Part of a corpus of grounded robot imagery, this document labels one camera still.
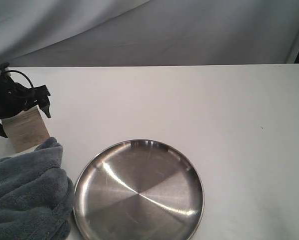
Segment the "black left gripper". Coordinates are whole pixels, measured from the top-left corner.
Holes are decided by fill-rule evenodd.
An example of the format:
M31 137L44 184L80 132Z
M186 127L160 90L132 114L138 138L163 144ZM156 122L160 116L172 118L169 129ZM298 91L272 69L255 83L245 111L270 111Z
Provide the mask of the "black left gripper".
M38 106L48 119L51 118L50 101L51 96L46 85L35 87L30 78L19 70L9 70L9 63L0 64L0 120L18 115L20 112ZM30 87L27 88L19 82L15 82L11 73L23 76ZM0 123L0 137L7 138Z

